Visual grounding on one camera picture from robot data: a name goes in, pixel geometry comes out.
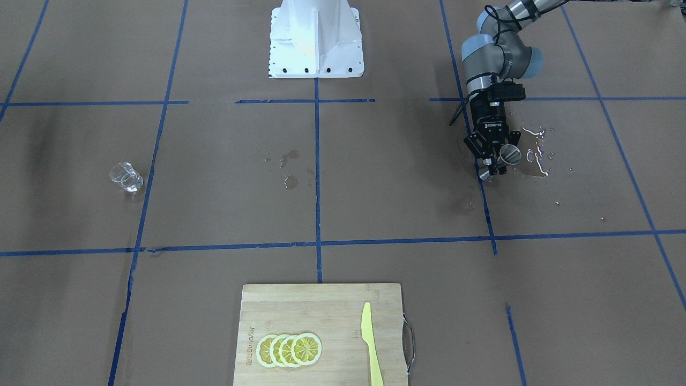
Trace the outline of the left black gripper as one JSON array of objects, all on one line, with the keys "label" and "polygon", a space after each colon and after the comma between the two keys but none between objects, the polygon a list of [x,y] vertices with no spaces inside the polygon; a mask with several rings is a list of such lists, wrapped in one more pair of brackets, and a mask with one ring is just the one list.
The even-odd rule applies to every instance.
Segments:
[{"label": "left black gripper", "polygon": [[522,153],[518,146],[521,132],[508,132],[504,100],[491,98],[488,91],[478,91],[469,106],[475,134],[467,135],[464,142],[473,156],[483,161],[479,176],[506,174],[508,167],[521,162]]}]

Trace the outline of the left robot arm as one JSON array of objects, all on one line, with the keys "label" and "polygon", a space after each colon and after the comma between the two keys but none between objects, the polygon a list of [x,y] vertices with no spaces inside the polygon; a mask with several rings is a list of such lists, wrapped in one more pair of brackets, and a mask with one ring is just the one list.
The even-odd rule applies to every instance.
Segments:
[{"label": "left robot arm", "polygon": [[536,47],[524,44],[519,33],[561,5],[562,1],[514,1],[502,8],[486,5],[477,20],[478,33],[461,45],[467,95],[452,120],[468,108],[473,130],[465,144],[483,162],[479,177],[484,181],[507,173],[508,166],[522,159],[521,132],[509,128],[505,103],[525,99],[525,88],[517,80],[536,76],[543,56]]}]

